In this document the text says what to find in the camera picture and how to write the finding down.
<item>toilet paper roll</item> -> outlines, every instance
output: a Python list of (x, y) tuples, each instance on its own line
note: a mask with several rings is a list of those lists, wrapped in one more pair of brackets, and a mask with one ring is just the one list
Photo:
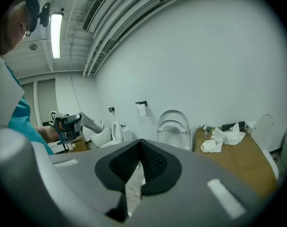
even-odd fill
[(205, 142), (201, 145), (201, 150), (204, 153), (212, 151), (216, 147), (215, 140), (205, 140)]
[(145, 113), (145, 104), (138, 104), (137, 105), (137, 109), (139, 111), (139, 115), (140, 116), (146, 116), (146, 113)]

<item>crumpled tissue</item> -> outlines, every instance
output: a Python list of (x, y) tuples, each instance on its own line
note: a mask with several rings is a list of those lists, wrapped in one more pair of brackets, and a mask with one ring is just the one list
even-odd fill
[(237, 145), (241, 142), (245, 133), (239, 131), (239, 124), (236, 123), (230, 130), (223, 132), (216, 127), (212, 132), (211, 140), (205, 140), (201, 145), (202, 152), (221, 152), (223, 144)]
[(242, 141), (246, 133), (239, 131), (239, 124), (236, 123), (232, 128), (231, 131), (224, 132), (226, 138), (224, 139), (224, 144), (227, 145), (237, 145), (239, 142)]
[(216, 140), (205, 140), (205, 142), (201, 145), (201, 150), (204, 153), (207, 152), (221, 152), (222, 143), (216, 144)]

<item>teal shirt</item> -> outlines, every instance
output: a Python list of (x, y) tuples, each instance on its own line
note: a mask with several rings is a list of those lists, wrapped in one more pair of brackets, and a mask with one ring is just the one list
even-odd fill
[[(15, 77), (13, 72), (9, 69), (9, 67), (7, 68), (10, 71), (12, 77), (21, 87), (18, 79)], [(30, 106), (28, 102), (26, 101), (25, 97), (22, 97), (21, 100), (19, 101), (10, 119), (8, 127), (10, 129), (16, 130), (24, 134), (30, 141), (42, 143), (45, 146), (45, 149), (47, 150), (49, 155), (54, 154), (51, 148), (48, 146), (48, 144), (43, 139), (43, 137), (41, 137), (41, 135), (36, 131), (36, 129), (34, 129), (32, 124), (30, 123)]]

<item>head-mounted camera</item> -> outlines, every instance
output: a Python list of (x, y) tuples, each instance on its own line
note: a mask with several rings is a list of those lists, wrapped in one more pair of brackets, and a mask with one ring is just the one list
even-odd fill
[(41, 12), (38, 0), (26, 0), (26, 8), (31, 16), (31, 23), (29, 26), (30, 34), (26, 35), (29, 37), (31, 33), (36, 29), (37, 21), (40, 19), (40, 24), (43, 27), (47, 27), (50, 23), (50, 6), (49, 2), (45, 3)]

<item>white wall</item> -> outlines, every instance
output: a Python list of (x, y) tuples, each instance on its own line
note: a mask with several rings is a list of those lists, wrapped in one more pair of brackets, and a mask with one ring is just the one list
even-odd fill
[(37, 85), (37, 96), (41, 121), (49, 122), (51, 111), (58, 111), (55, 80), (39, 82)]
[(28, 84), (22, 87), (25, 91), (24, 97), (30, 106), (30, 122), (32, 125), (37, 125), (37, 120), (34, 110), (34, 98), (33, 98), (33, 84)]
[[(63, 114), (77, 114), (82, 110), (84, 114), (98, 124), (101, 120), (101, 106), (96, 92), (97, 87), (95, 85), (95, 79), (93, 77), (83, 78), (81, 72), (72, 72), (72, 78), (75, 92), (70, 73), (68, 72), (24, 78), (20, 80), (20, 83), (23, 85), (35, 80), (43, 81), (55, 79), (58, 111)], [(83, 133), (85, 140), (90, 140), (91, 131), (84, 128)]]
[[(180, 0), (126, 38), (96, 79), (105, 119), (137, 138), (155, 140), (169, 109), (187, 116), (192, 133), (271, 114), (270, 149), (286, 130), (287, 35), (263, 0)], [(147, 117), (136, 109), (142, 100)]]

